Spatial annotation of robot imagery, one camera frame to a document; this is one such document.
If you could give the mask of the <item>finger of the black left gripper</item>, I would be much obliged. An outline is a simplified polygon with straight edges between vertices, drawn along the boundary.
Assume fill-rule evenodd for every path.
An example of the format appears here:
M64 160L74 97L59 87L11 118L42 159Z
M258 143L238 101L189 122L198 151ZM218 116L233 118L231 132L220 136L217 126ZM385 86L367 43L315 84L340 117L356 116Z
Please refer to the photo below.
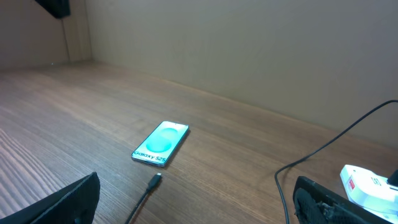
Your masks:
M35 0L56 19L63 19L71 15L69 0Z

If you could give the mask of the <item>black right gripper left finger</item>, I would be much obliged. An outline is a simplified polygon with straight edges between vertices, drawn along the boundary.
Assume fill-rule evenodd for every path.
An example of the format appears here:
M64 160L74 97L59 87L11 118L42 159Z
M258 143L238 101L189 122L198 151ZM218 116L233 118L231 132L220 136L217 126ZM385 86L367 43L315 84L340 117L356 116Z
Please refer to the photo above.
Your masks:
M1 224L91 224L100 199L96 172L1 219Z

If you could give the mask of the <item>teal screen smartphone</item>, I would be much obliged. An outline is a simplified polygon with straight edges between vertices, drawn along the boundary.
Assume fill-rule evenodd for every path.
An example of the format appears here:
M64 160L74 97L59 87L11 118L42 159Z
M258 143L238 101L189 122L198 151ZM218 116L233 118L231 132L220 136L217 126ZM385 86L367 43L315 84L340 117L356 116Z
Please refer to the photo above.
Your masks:
M189 125L161 122L132 152L132 160L165 167L189 132Z

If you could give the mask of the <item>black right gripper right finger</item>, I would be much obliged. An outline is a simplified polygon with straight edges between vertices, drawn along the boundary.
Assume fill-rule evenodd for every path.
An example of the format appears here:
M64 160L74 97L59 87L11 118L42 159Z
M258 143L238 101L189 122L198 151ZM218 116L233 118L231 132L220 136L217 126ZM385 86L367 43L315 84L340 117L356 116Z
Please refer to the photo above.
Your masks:
M297 178L293 201L301 224L391 224L304 176Z

